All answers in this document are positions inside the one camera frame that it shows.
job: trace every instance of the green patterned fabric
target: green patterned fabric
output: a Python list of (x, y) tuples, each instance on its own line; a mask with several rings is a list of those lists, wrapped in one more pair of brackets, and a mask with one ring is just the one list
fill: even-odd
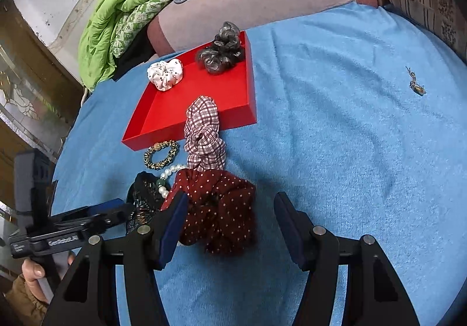
[(93, 91), (115, 71), (115, 57), (172, 0), (98, 0), (78, 47), (79, 74)]

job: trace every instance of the red tray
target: red tray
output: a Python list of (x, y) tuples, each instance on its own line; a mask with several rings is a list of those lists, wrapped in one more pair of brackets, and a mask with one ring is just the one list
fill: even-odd
[(198, 50), (210, 43), (178, 56), (184, 67), (183, 79), (164, 92), (148, 84), (122, 142), (137, 151), (164, 140), (184, 139), (186, 110), (199, 96), (210, 96), (216, 102), (221, 130), (256, 123), (251, 49), (245, 31), (241, 31), (240, 40), (245, 48), (245, 60), (220, 75), (199, 69), (195, 61)]

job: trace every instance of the blue blanket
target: blue blanket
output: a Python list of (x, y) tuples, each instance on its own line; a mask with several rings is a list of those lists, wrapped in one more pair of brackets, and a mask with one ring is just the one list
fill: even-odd
[[(307, 274), (290, 260), (274, 217), (272, 200), (283, 190), (335, 235), (374, 235), (421, 325), (435, 325), (467, 276), (467, 67), (434, 35), (355, 3), (251, 29), (248, 37), (258, 123), (221, 137), (227, 170), (257, 187), (259, 243), (238, 258), (178, 247), (156, 274), (170, 324), (291, 324)], [(125, 198), (145, 170), (144, 151), (121, 139), (148, 65), (100, 83), (81, 109), (55, 170), (54, 213)], [(406, 66), (425, 96), (409, 88)], [(176, 162), (186, 162), (183, 148)], [(122, 270), (117, 279), (128, 326)], [(345, 282), (342, 269), (333, 326)]]

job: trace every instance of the hand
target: hand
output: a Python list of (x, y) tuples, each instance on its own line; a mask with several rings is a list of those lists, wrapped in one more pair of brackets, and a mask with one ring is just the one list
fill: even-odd
[[(70, 251), (68, 256), (68, 265), (71, 265), (75, 260), (75, 254)], [(37, 281), (40, 278), (45, 276), (44, 268), (42, 268), (39, 264), (33, 262), (30, 258), (27, 258), (21, 267), (23, 272), (24, 280), (26, 285), (28, 286), (29, 290), (36, 297), (39, 301), (48, 302), (45, 298), (44, 292), (42, 292), (41, 286)]]

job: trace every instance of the metal bolt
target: metal bolt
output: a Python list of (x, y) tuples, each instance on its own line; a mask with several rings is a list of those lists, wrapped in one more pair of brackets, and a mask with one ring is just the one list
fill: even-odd
[(100, 242), (100, 236), (99, 235), (92, 235), (92, 237), (90, 237), (88, 239), (88, 242), (89, 242), (89, 244), (94, 246), (95, 244), (98, 244)]
[(313, 232), (316, 235), (324, 235), (326, 233), (326, 229), (323, 226), (314, 226)]
[(363, 241), (366, 243), (366, 244), (373, 244), (376, 240), (374, 239), (374, 237), (372, 237), (371, 235), (365, 235), (363, 237)]
[(142, 225), (138, 227), (138, 234), (144, 235), (151, 231), (151, 227), (148, 225)]

